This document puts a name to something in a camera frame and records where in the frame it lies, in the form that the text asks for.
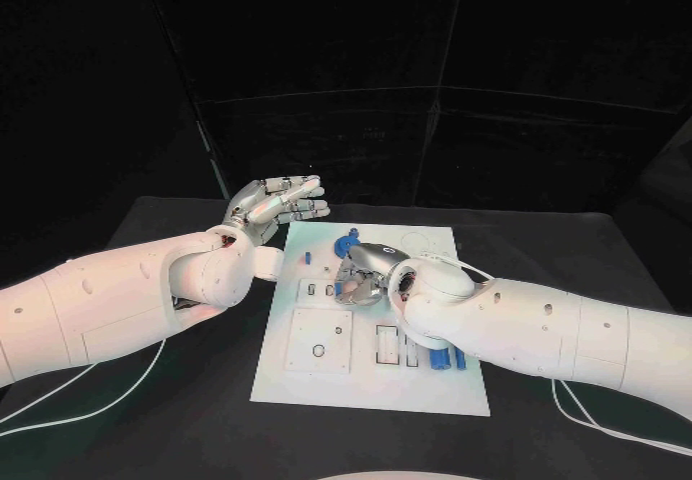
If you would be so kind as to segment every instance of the metal robot hand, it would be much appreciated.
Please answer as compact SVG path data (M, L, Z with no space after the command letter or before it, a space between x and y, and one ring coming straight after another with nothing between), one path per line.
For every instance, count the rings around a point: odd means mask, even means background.
M386 295L390 273L399 262L409 256L392 247L373 243L361 243L350 247L343 258L334 280L336 301L343 305L374 305ZM357 287L343 291L343 284L349 281Z
M328 215L327 202L310 200L323 194L317 175L253 180L230 199L223 225L239 228L255 246L263 245L279 224Z

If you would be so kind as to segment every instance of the robotic hand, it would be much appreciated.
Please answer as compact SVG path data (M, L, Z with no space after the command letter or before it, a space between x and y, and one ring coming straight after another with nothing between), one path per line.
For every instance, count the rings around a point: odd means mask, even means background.
M692 420L692 318L493 278L451 258L409 258L383 245L350 247L336 281L350 278L359 286L337 301L372 305L386 292L399 327L423 347L451 343L514 372L611 388Z
M275 281L278 224L328 214L320 178L252 182L206 232L88 255L0 291L0 387L121 357L212 318Z

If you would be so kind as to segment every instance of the dark wall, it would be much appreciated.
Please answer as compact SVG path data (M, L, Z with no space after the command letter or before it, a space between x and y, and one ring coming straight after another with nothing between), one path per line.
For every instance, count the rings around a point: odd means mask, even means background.
M0 5L3 285L92 253L139 195L220 198L148 1Z
M608 211L683 121L684 2L155 4L230 188Z

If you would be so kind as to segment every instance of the blue object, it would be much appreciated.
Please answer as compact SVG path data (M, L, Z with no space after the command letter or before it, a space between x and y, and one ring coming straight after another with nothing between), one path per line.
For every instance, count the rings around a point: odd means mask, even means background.
M454 347L454 356L457 357L457 370L465 370L464 352L457 347Z
M432 370L447 370L451 368L449 349L429 350L429 368Z
M351 228L349 234L338 238L334 242L334 253L338 258L343 258L349 253L350 247L357 245L360 240L357 239L357 228Z

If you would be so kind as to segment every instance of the rectangular slot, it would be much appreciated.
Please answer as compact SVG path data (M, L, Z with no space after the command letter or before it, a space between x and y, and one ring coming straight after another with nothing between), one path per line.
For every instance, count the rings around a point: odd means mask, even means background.
M395 326L377 325L377 352L374 360L377 363L399 364L399 331Z
M418 348L416 343L408 338L403 338L403 343L406 345L406 367L418 366Z

